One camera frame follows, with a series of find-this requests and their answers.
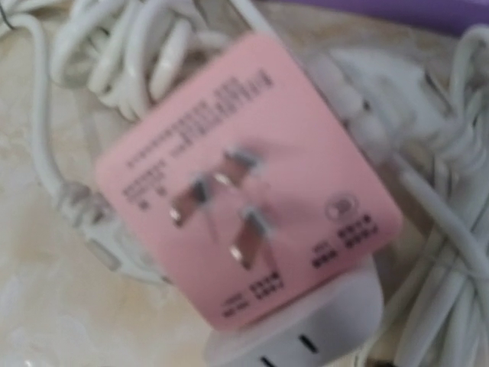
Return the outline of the white plug adapter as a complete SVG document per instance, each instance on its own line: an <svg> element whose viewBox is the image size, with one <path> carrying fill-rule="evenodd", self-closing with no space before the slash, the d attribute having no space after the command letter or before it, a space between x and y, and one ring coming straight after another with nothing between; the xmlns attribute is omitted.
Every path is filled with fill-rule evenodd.
<svg viewBox="0 0 489 367"><path fill-rule="evenodd" d="M237 332L212 332L208 366L324 366L379 328L384 296L372 258Z"/></svg>

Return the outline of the pink cube socket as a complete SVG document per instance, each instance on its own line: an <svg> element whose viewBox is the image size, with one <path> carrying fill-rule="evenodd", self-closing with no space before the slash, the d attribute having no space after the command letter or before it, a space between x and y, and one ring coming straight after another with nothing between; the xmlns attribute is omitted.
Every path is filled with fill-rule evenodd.
<svg viewBox="0 0 489 367"><path fill-rule="evenodd" d="M395 239L402 214L290 53L247 34L108 149L96 183L215 330Z"/></svg>

